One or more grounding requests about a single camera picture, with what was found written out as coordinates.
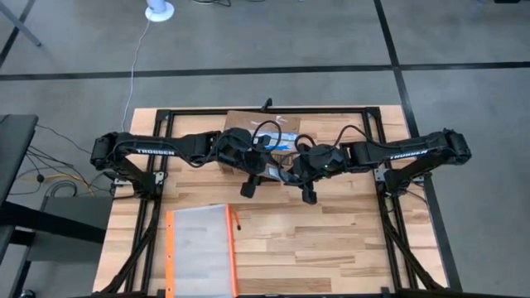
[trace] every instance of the gray concrete floor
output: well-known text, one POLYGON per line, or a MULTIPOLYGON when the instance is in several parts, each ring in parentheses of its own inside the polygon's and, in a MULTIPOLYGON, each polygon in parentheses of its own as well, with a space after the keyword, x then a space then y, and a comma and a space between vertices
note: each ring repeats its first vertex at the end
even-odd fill
MULTIPOLYGON (((25 0, 3 1, 16 13, 25 5, 25 0)), ((138 70, 390 61, 371 0, 233 0, 231 8, 172 2, 176 15, 151 24, 138 70)), ((384 0, 383 7, 403 64, 530 60, 529 2, 384 0)), ((143 0, 36 0, 26 24, 43 47, 19 35, 0 75, 128 71, 146 25, 144 9, 143 0)), ((0 45, 11 31, 0 16, 0 45)), ((530 201, 524 189, 530 176, 529 76, 528 69, 404 73, 420 132, 454 128, 474 153, 465 166, 434 175, 466 291, 530 293, 525 216, 530 201)), ((91 148, 96 137, 120 129, 129 84, 129 79, 0 81, 0 109, 36 113, 42 125, 91 148)), ((135 80, 131 107, 259 105, 268 97, 276 105, 400 103, 393 73, 380 71, 141 78, 135 80)), ((96 175, 87 155, 47 131, 38 130, 33 144, 88 178, 96 175)), ((34 187, 18 181, 14 191, 34 187)), ((10 199, 36 208, 42 195, 10 199)), ((9 249, 0 267, 0 296, 8 291, 5 276, 13 274, 20 256, 19 248, 9 249)), ((97 261, 37 263, 26 287, 39 297, 86 295, 97 261)))

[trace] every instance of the orange folder edge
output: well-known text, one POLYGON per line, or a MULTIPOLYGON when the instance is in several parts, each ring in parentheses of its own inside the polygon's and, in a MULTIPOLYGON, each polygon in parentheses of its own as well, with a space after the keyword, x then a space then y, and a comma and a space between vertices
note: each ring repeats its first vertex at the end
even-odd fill
POLYGON ((234 249, 234 230, 232 228, 232 216, 230 206, 227 204, 225 208, 226 213, 226 228, 229 233, 229 253, 230 253, 230 273, 232 274, 232 295, 237 297, 238 294, 238 275, 235 268, 235 249, 234 249))
POLYGON ((175 295, 175 266, 174 266, 174 237, 175 222, 174 213, 172 211, 166 212, 166 298, 173 298, 175 295))

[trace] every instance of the wooden tabletop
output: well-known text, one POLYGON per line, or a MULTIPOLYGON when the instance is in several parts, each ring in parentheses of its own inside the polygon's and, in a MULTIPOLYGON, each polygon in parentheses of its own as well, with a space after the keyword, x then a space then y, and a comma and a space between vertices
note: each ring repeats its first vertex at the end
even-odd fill
MULTIPOLYGON (((400 106, 381 106, 388 142, 408 138, 400 106)), ((138 108, 131 133, 152 135, 155 108, 138 108)), ((363 127, 358 114, 299 114, 301 132, 317 143, 333 143, 347 124, 363 127)), ((177 116, 173 137, 189 133, 222 130, 224 115, 177 116)), ((342 142, 363 141, 347 130, 342 142)), ((130 156, 140 168, 146 156, 130 156)), ((396 162, 396 167, 407 160, 396 162)), ((301 201, 296 187, 279 183, 259 186, 252 199, 239 195, 244 175, 224 175, 216 163, 192 169, 178 158, 170 158, 162 198, 161 219, 149 293, 165 287, 165 213, 210 204, 230 204, 241 218, 241 231, 234 232, 240 294, 296 293, 378 293, 382 286, 392 289, 388 255, 378 213, 373 174, 344 174, 316 183, 319 203, 301 201)), ((410 191, 424 196, 414 186, 410 191)), ((119 190, 125 195, 131 190, 119 190)), ((446 285, 441 258, 426 204, 413 195, 401 197, 403 217, 412 248, 433 278, 446 285)), ((131 252, 138 199, 113 203, 94 290, 104 288, 131 252)), ((402 257, 398 252, 403 284, 407 285, 402 257)), ((134 288, 139 289, 143 260, 138 263, 134 288)))

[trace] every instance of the plastic document bag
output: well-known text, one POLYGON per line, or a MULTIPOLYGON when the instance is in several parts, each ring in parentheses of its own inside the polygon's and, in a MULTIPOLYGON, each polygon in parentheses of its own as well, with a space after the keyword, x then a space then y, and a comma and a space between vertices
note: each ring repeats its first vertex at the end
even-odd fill
POLYGON ((166 298, 238 295, 228 205, 168 211, 166 253, 166 298))

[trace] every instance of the cardboard box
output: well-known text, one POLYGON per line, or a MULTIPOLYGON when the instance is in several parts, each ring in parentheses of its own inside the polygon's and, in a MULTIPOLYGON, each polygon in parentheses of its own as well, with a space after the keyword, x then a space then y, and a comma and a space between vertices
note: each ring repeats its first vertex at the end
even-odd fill
MULTIPOLYGON (((275 115, 269 113, 251 113, 251 112, 240 112, 240 111, 228 111, 226 115, 226 121, 224 123, 224 130, 232 127, 240 127, 247 129, 251 134, 254 133, 256 127, 259 124, 273 120, 280 125, 282 128, 282 137, 280 144, 277 149, 272 151, 272 157, 280 161, 283 156, 288 153, 296 151, 295 139, 300 134, 300 119, 293 116, 286 115, 275 115)), ((259 128, 258 135, 260 137, 263 134, 267 134, 272 137, 269 146, 274 146, 277 142, 278 131, 274 124, 267 123, 259 128)), ((242 171, 234 169, 231 166, 219 163, 219 166, 225 174, 241 174, 242 171)), ((284 169, 289 169, 292 166, 292 158, 287 158, 284 161, 284 169)), ((274 180, 280 180, 277 176, 277 169, 275 166, 267 165, 265 171, 261 174, 262 176, 272 178, 274 180)))

